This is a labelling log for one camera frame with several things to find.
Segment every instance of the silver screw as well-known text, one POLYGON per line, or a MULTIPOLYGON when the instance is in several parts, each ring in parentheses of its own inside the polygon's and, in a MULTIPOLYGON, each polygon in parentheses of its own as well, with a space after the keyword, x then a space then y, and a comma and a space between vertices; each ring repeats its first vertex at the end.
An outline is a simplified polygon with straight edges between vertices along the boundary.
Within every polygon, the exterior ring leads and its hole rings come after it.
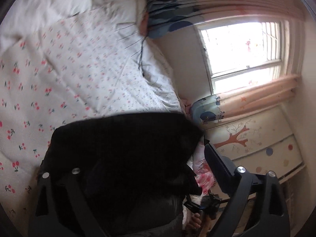
POLYGON ((73 170, 72 170, 72 174, 73 175, 77 175, 77 174, 79 174, 80 173, 80 168, 74 168, 73 170))
POLYGON ((49 173, 48 172, 45 172, 44 174, 42 174, 42 178, 46 179, 49 177, 49 173))
POLYGON ((237 171, 238 171, 239 173, 244 173, 244 172, 246 172, 246 169, 245 169, 243 166, 239 166, 239 167, 237 168, 237 171))
POLYGON ((269 171, 268 174, 269 174, 269 176, 271 176, 271 177, 276 177, 276 174, 275 174, 273 171, 269 171))

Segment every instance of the cherry print fabric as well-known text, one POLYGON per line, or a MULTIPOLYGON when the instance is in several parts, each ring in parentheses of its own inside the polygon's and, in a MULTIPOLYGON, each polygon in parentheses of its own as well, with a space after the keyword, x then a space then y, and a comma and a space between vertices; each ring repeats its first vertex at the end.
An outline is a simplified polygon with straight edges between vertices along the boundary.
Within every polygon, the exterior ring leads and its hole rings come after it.
POLYGON ((108 24, 106 17, 96 9, 62 20, 0 58, 0 202, 23 235, 36 173, 57 127, 117 113, 181 111, 159 49, 135 24, 108 24))

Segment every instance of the wall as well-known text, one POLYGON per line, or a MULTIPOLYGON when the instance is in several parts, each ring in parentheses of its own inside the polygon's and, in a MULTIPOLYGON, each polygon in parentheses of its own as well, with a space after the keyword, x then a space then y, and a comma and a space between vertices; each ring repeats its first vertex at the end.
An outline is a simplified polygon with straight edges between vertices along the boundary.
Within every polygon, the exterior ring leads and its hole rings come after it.
POLYGON ((305 222, 316 205, 316 23, 306 11, 305 52, 302 78, 293 100, 284 104, 303 160, 307 166, 297 175, 294 188, 296 193, 297 229, 305 222))
POLYGON ((211 94, 200 40, 194 27, 186 27, 156 39, 174 70, 179 96, 195 102, 211 94))

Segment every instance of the patterned curtain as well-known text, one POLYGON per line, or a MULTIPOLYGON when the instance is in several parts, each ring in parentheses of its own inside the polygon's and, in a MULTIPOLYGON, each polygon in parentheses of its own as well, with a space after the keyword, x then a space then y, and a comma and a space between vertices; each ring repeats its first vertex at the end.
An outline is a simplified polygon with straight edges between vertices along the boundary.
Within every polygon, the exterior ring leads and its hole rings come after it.
POLYGON ((211 95, 191 107, 193 121, 202 128, 213 123, 235 120, 277 106, 295 95, 299 76, 290 75, 267 84, 211 95))
POLYGON ((149 0, 148 12, 153 39, 190 25, 241 15, 304 20, 300 9, 282 0, 149 0))

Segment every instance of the window pane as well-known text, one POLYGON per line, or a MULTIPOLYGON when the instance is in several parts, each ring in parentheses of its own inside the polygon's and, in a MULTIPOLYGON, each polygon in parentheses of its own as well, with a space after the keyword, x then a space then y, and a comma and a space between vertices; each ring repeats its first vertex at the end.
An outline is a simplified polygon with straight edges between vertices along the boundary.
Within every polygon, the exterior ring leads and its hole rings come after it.
POLYGON ((279 59, 275 22, 248 22, 202 30, 212 74, 279 59))
POLYGON ((259 69, 221 80, 214 80, 214 93, 228 92, 237 88, 265 84, 276 78, 280 66, 259 69))

